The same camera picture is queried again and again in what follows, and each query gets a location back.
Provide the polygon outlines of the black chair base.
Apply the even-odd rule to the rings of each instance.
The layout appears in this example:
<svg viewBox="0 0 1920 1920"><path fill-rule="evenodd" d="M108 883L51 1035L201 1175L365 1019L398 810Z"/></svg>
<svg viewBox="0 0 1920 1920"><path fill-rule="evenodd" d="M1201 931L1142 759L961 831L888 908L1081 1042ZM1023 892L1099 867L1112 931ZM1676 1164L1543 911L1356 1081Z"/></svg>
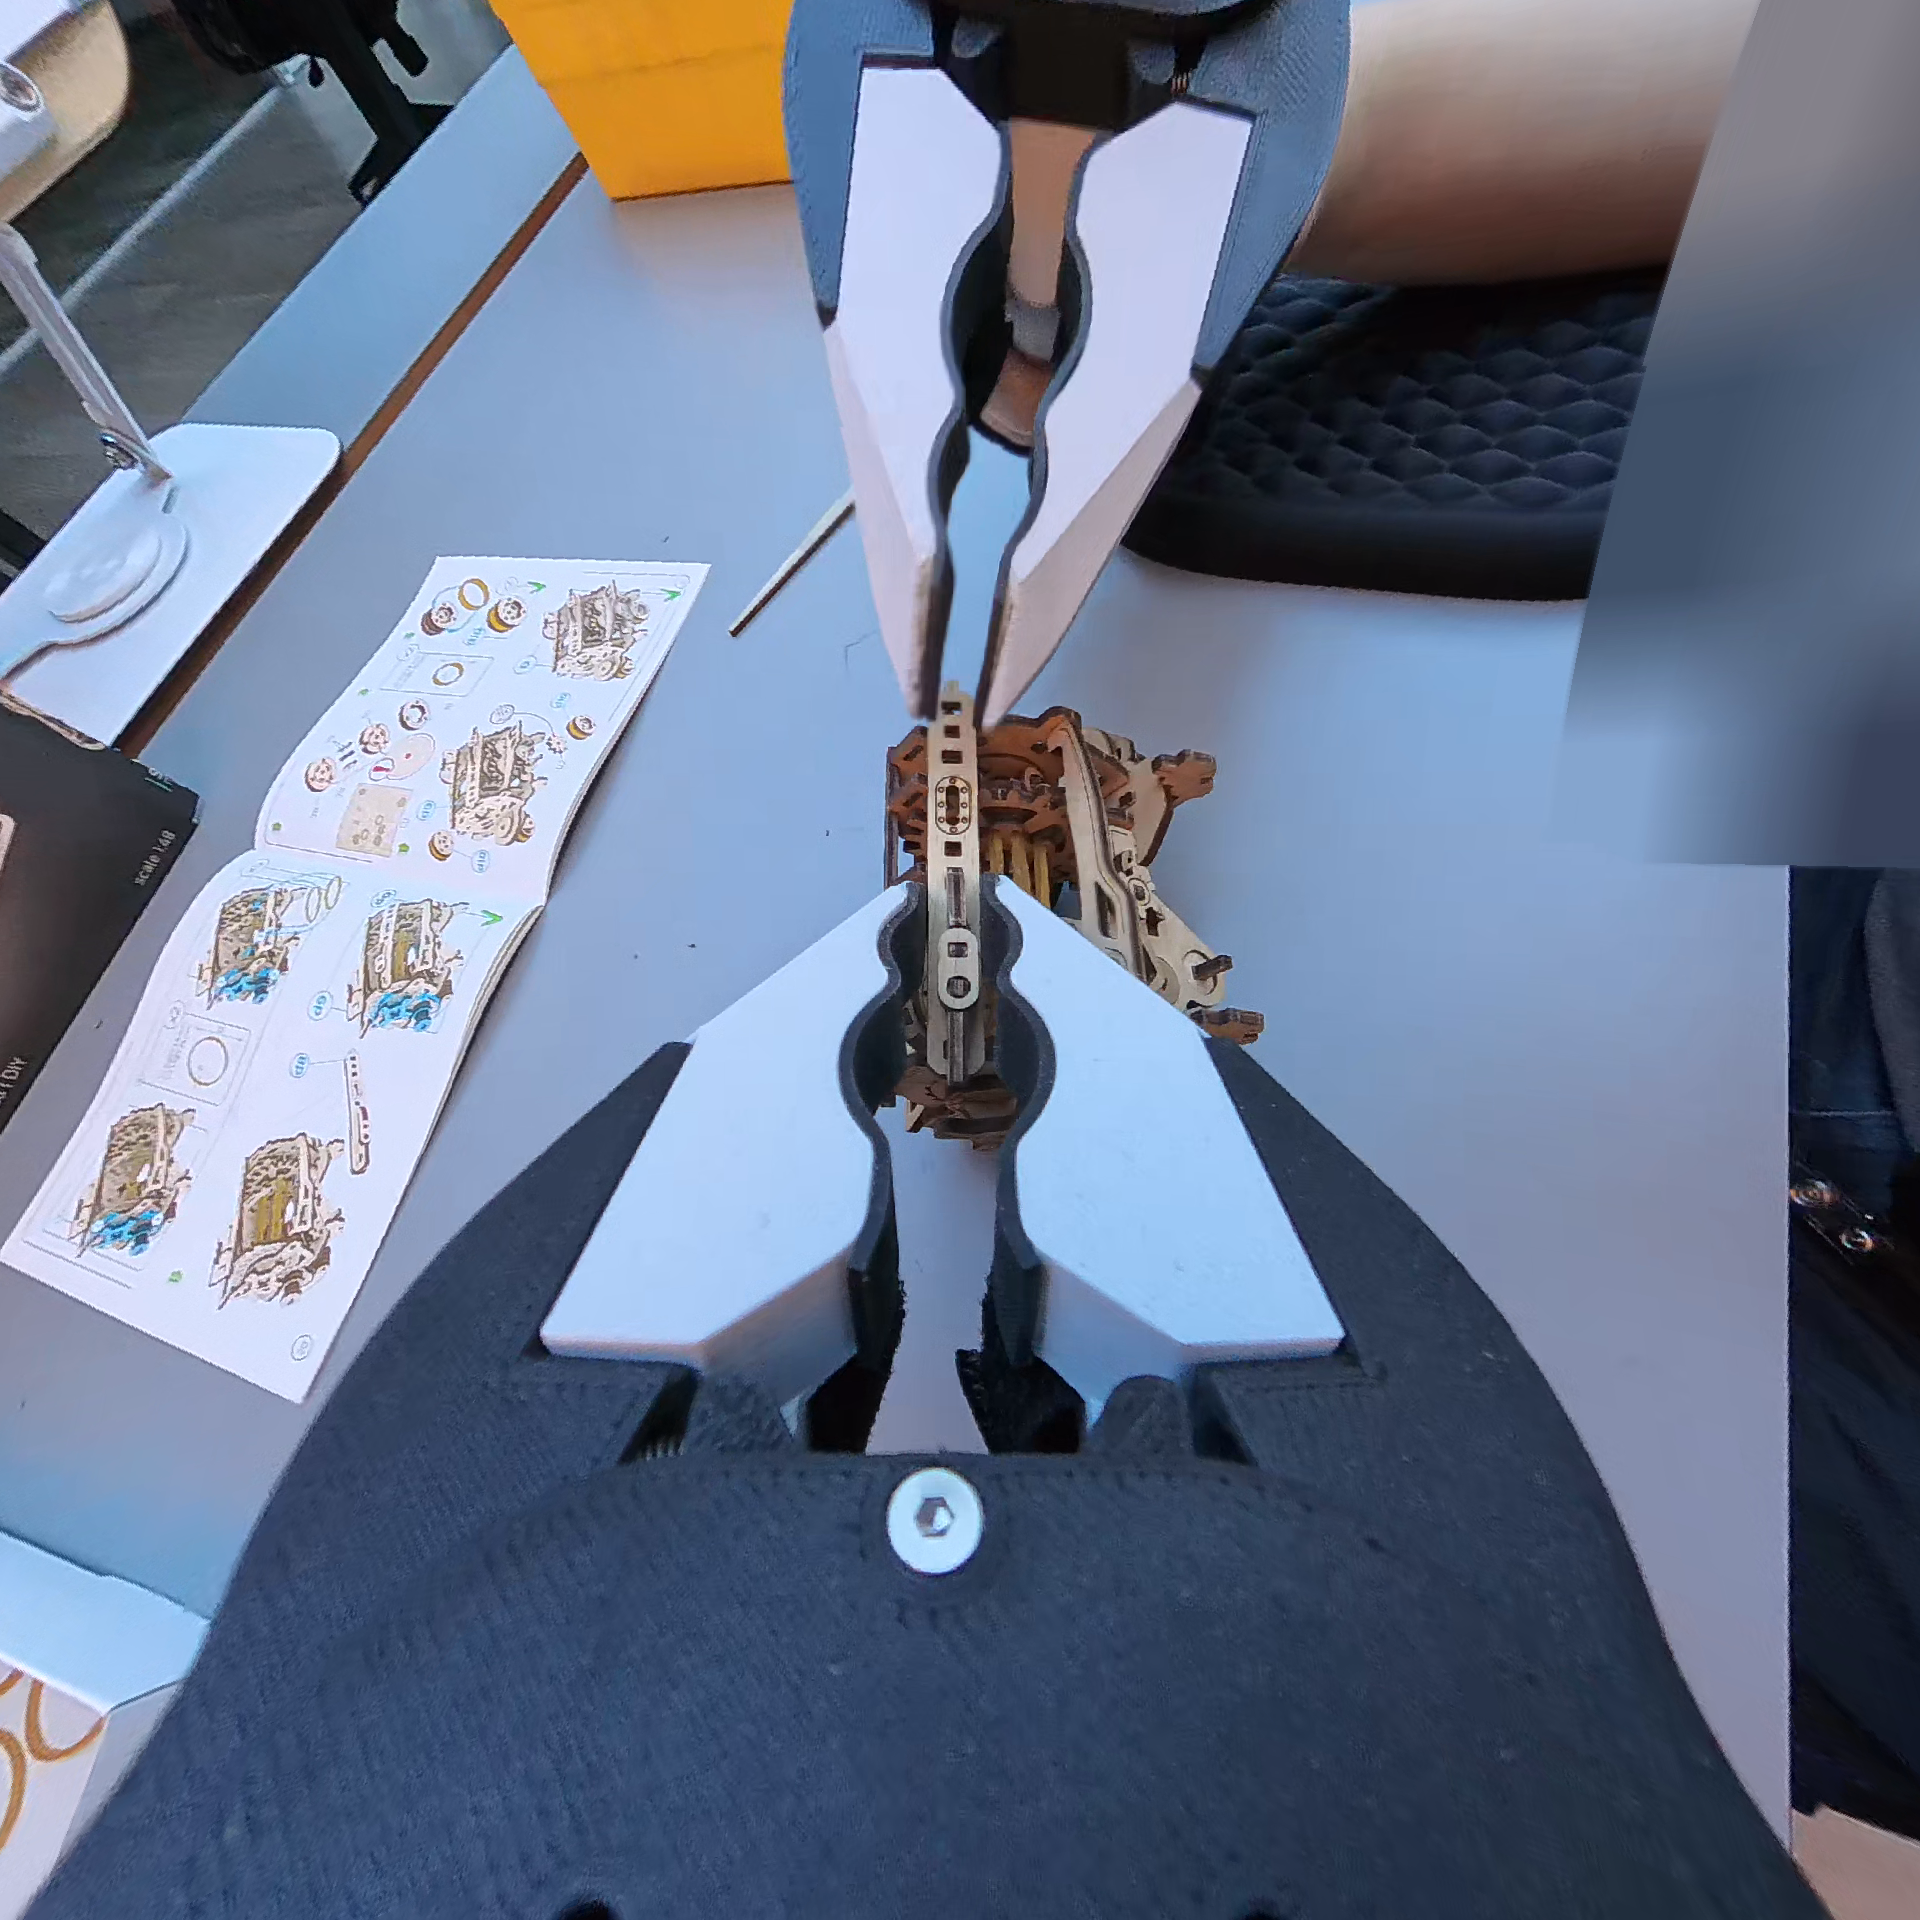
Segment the black chair base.
<svg viewBox="0 0 1920 1920"><path fill-rule="evenodd" d="M234 74L258 74L293 59L304 61L310 83L318 83L324 73L338 79L376 132L349 175L358 204L370 204L453 112L411 102L383 65L377 45L411 79L426 68L425 50L398 22L398 4L176 4L176 13L197 45Z"/></svg>

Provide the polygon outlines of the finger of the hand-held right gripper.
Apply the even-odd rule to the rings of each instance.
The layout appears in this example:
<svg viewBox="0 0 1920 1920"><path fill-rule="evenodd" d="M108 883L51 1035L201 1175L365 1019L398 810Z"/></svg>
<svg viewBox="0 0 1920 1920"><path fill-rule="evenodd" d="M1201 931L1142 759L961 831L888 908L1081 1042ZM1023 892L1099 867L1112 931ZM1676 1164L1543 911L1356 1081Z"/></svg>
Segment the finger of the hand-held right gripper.
<svg viewBox="0 0 1920 1920"><path fill-rule="evenodd" d="M957 288L1010 194L1006 132L937 61L819 55L819 186L845 188L821 328L879 630L905 704L941 692L964 448Z"/></svg>
<svg viewBox="0 0 1920 1920"><path fill-rule="evenodd" d="M1040 407L1033 514L1002 561L985 724L1058 648L1199 402L1196 347L1247 137L1240 113L1165 103L1078 173L1081 326Z"/></svg>

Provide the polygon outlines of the black cardboard box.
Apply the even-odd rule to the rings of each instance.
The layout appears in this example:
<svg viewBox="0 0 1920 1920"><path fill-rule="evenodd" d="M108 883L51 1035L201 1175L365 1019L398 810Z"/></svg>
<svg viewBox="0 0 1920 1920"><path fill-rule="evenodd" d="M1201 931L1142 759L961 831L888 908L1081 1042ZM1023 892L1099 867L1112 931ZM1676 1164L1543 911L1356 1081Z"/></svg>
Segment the black cardboard box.
<svg viewBox="0 0 1920 1920"><path fill-rule="evenodd" d="M2 707L2 1121L127 941L200 795Z"/></svg>

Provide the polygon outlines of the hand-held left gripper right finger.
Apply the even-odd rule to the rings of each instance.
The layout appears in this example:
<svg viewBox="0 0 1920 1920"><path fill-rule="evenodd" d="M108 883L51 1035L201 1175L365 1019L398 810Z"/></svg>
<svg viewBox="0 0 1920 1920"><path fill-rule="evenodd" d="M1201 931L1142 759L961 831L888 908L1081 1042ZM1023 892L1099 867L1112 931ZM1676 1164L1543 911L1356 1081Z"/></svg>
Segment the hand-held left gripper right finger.
<svg viewBox="0 0 1920 1920"><path fill-rule="evenodd" d="M1240 1122L1206 1031L1010 881L1006 1081L1029 1075L1002 1150L1015 1252L1002 1343L1087 1412L1120 1380L1208 1360L1322 1359L1345 1335Z"/></svg>

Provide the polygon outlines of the thin wooden stick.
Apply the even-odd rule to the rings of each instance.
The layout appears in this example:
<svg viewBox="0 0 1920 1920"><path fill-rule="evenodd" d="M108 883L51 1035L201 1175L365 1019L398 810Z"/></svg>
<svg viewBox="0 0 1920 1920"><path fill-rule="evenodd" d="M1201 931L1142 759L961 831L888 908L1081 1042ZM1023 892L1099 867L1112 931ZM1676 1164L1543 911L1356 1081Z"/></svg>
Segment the thin wooden stick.
<svg viewBox="0 0 1920 1920"><path fill-rule="evenodd" d="M847 522L856 513L856 495L845 490L801 539L801 544L773 569L763 586L745 603L745 609L727 622L727 636L741 636L766 607L769 601L809 563L821 544Z"/></svg>

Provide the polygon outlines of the yellow plastic box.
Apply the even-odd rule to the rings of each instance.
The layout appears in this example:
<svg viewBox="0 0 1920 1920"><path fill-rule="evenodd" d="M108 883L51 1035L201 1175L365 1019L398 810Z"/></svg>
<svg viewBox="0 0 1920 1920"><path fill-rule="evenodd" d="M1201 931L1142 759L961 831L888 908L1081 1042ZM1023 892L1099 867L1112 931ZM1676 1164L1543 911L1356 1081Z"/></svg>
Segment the yellow plastic box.
<svg viewBox="0 0 1920 1920"><path fill-rule="evenodd" d="M493 4L616 202L790 179L790 4Z"/></svg>

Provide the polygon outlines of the white stand with base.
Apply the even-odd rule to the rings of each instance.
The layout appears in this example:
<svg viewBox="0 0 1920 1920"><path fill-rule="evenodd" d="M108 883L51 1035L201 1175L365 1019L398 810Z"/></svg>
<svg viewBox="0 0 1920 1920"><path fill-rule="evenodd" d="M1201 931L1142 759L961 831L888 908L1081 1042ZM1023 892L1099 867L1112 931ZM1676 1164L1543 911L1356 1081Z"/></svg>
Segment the white stand with base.
<svg viewBox="0 0 1920 1920"><path fill-rule="evenodd" d="M160 664L172 664L332 473L344 444L307 425L189 422L147 437L13 226L2 288L114 471L2 592L2 679L116 633L153 641Z"/></svg>

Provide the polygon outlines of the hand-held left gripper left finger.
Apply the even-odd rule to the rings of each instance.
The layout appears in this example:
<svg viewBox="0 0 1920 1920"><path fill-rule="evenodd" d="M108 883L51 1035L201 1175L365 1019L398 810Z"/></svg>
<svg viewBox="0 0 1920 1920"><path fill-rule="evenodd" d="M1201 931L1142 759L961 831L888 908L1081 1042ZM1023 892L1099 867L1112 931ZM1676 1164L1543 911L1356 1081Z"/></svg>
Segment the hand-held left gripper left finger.
<svg viewBox="0 0 1920 1920"><path fill-rule="evenodd" d="M905 1072L910 883L863 905L686 1046L556 1306L553 1355L748 1378L790 1425L847 1360L879 1395L900 1331L888 1138Z"/></svg>

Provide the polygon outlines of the illustrated instruction booklet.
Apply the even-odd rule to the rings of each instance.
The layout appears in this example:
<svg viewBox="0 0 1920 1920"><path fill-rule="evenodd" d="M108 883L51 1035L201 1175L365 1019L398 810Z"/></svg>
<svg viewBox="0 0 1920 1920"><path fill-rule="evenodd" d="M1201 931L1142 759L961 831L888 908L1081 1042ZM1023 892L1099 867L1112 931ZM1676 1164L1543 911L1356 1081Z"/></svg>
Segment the illustrated instruction booklet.
<svg viewBox="0 0 1920 1920"><path fill-rule="evenodd" d="M438 558L185 908L2 1259L301 1399L705 576Z"/></svg>

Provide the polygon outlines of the wooden mechanical model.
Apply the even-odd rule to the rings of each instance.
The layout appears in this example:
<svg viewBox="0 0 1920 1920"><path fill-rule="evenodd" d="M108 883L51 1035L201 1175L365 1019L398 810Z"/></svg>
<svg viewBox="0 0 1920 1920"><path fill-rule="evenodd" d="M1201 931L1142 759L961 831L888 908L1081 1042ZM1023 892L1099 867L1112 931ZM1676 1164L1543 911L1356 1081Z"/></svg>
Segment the wooden mechanical model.
<svg viewBox="0 0 1920 1920"><path fill-rule="evenodd" d="M977 727L979 881L1006 878L1064 917L1127 973L1228 1042L1256 1042L1264 1019L1223 1005L1230 960L1215 954L1154 892L1150 857L1172 810L1210 791L1215 758L1145 758L1130 739L1087 727L1070 707ZM926 724L888 750L886 878L925 881ZM985 1067L964 1088L926 1064L925 981L905 1013L905 1127L997 1150L1015 1093L997 1075L997 990L982 960Z"/></svg>

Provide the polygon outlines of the person's right forearm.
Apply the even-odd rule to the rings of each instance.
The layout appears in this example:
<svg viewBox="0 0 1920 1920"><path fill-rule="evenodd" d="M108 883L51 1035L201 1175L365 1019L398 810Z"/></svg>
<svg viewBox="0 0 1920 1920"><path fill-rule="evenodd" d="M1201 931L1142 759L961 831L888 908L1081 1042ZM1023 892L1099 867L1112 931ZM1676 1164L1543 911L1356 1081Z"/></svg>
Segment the person's right forearm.
<svg viewBox="0 0 1920 1920"><path fill-rule="evenodd" d="M1662 264L1755 4L1358 4L1286 267L1385 283Z"/></svg>

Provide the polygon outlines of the wooden link strip part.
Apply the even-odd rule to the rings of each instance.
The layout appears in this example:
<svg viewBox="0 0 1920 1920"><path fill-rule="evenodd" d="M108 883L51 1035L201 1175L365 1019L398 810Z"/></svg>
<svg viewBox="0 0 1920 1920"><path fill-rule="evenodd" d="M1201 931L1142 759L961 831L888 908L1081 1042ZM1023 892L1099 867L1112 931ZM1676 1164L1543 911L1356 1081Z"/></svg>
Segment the wooden link strip part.
<svg viewBox="0 0 1920 1920"><path fill-rule="evenodd" d="M985 1067L985 1005L979 954L979 748L972 698L948 681L926 721L926 1064L948 1088Z"/></svg>

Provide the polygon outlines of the black mesh cushion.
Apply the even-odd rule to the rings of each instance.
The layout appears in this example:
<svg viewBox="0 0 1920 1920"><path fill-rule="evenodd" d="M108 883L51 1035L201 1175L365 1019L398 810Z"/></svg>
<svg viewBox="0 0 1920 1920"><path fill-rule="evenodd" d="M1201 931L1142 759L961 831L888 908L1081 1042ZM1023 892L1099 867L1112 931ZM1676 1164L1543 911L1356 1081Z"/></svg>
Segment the black mesh cushion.
<svg viewBox="0 0 1920 1920"><path fill-rule="evenodd" d="M1585 597L1664 276L1275 276L1127 548L1237 580Z"/></svg>

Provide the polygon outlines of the white cardboard box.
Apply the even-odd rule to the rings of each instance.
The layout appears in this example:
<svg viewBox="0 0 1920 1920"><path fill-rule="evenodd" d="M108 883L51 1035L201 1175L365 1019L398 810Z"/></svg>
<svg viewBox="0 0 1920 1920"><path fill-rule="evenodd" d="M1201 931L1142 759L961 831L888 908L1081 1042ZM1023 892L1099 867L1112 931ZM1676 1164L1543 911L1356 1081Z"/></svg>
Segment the white cardboard box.
<svg viewBox="0 0 1920 1920"><path fill-rule="evenodd" d="M2 1533L2 1917L116 1789L201 1638L192 1609Z"/></svg>

